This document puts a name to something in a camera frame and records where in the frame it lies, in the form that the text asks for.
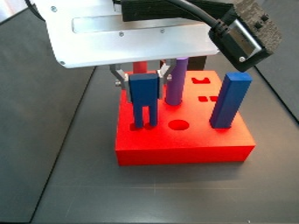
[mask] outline red base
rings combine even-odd
[[[237,114],[230,129],[214,129],[210,124],[219,91],[221,79],[215,72],[189,72],[182,105],[174,107],[165,100],[159,101],[159,124],[151,127],[146,122],[143,129],[135,128],[133,104],[127,103],[123,91],[117,131],[119,164],[245,161],[255,148],[255,141],[241,115]]]

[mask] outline gray table surface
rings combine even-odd
[[[299,121],[299,2],[297,0],[266,0],[263,8],[283,33],[283,42],[275,54],[258,64],[258,69]]]
[[[235,71],[222,55],[206,68]],[[257,140],[245,163],[119,167],[119,89],[94,74],[34,223],[299,222],[299,129],[255,70],[241,113]]]
[[[60,66],[28,10],[0,25],[0,221],[34,216],[92,71]]]

